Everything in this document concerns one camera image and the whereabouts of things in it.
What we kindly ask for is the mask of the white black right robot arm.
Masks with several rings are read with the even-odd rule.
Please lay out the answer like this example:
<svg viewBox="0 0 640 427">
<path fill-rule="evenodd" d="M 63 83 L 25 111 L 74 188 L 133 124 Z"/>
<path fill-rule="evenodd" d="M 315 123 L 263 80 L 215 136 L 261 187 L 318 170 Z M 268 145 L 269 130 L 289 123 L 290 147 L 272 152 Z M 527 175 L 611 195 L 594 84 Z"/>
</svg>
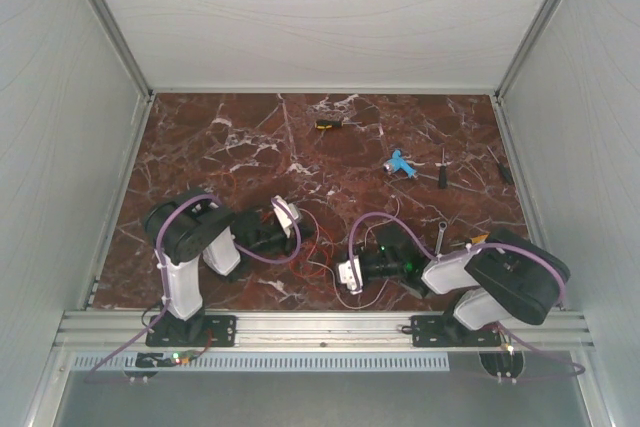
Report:
<svg viewBox="0 0 640 427">
<path fill-rule="evenodd" d="M 508 318 L 543 324 L 570 279 L 564 262 L 506 228 L 435 259 L 397 224 L 381 227 L 375 236 L 374 246 L 357 246 L 337 266 L 340 283 L 353 294 L 381 278 L 396 278 L 420 297 L 460 290 L 453 313 L 442 320 L 443 335 L 457 345 L 485 325 Z"/>
</svg>

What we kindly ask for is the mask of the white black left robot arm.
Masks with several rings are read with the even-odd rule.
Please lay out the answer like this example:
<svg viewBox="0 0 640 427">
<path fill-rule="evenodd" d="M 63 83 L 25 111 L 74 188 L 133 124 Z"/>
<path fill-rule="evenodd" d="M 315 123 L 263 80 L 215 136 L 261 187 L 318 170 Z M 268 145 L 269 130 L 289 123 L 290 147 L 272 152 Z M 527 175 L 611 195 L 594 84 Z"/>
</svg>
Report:
<svg viewBox="0 0 640 427">
<path fill-rule="evenodd" d="M 206 322 L 199 263 L 228 277 L 243 261 L 286 264 L 297 257 L 309 234 L 299 209 L 280 196 L 271 199 L 275 220 L 255 211 L 234 212 L 214 195 L 192 189 L 156 204 L 143 220 L 161 271 L 164 308 L 173 318 L 170 333 L 184 345 L 199 342 Z"/>
</svg>

